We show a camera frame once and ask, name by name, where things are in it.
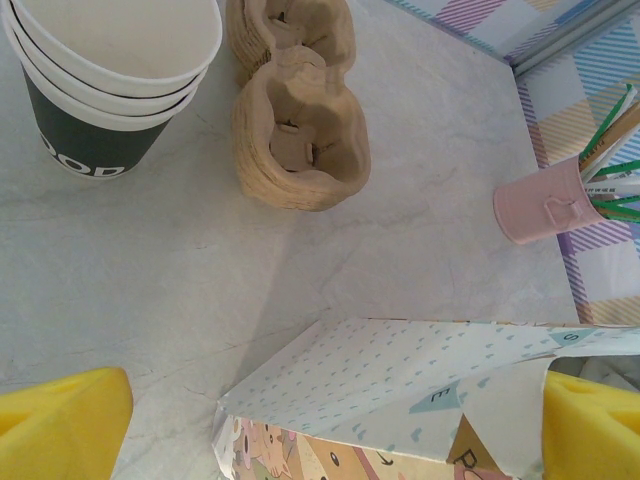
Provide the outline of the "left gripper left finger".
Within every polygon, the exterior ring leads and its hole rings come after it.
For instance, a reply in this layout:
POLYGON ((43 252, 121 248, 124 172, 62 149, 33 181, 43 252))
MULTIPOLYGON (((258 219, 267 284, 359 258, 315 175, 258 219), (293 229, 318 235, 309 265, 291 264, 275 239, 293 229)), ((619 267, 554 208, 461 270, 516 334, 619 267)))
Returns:
POLYGON ((110 480, 132 412, 120 367, 0 394, 0 480, 110 480))

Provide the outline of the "pink metal bucket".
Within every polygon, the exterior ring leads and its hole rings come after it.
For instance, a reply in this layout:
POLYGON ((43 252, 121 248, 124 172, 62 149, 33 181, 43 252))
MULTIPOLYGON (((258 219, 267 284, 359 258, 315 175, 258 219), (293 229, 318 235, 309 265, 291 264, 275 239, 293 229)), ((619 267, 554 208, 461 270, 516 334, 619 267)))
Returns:
POLYGON ((605 220, 585 192, 576 156, 496 188, 493 209, 503 234, 518 245, 605 220))

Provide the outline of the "animal print paper gift bag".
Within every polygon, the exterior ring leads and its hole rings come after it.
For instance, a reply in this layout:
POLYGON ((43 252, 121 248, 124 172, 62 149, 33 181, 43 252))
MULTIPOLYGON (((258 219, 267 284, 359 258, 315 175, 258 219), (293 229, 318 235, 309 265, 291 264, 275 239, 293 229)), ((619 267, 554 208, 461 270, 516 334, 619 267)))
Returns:
POLYGON ((223 480, 543 480, 546 376, 640 393, 640 328, 314 324, 226 393, 223 480))

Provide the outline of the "aluminium frame post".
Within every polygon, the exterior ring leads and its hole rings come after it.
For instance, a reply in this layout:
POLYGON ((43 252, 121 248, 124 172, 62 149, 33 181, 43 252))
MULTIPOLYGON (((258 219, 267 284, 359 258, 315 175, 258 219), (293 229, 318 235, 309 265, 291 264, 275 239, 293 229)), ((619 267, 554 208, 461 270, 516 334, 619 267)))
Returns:
POLYGON ((510 60, 516 79, 607 33, 640 11, 640 0, 578 0, 553 20, 557 27, 510 60))

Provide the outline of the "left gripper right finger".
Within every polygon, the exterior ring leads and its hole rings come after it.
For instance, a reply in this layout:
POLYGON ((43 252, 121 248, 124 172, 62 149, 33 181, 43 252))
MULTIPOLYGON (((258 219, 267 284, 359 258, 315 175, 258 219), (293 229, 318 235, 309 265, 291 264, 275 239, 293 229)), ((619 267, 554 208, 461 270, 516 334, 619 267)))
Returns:
POLYGON ((640 480, 640 393, 550 372, 543 480, 640 480))

